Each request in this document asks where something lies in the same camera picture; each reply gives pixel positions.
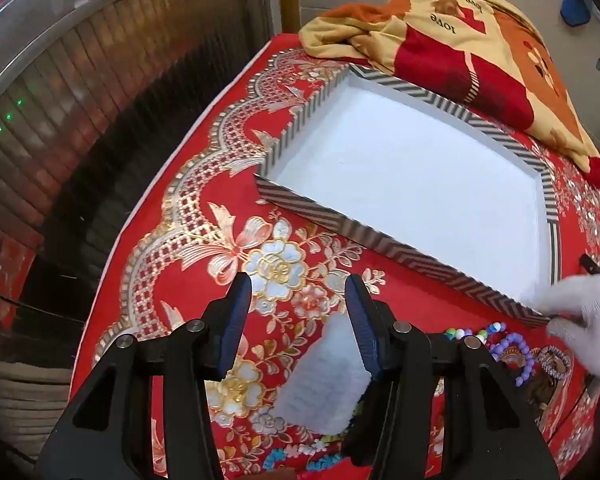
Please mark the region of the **white gloved right hand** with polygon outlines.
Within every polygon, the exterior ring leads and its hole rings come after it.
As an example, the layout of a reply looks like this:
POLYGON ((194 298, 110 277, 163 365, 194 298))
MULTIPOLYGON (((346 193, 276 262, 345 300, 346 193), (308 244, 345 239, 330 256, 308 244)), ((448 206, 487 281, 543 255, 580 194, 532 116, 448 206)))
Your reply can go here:
POLYGON ((524 304, 550 318, 560 339, 591 374, 600 377, 600 274, 573 275, 527 295, 524 304))

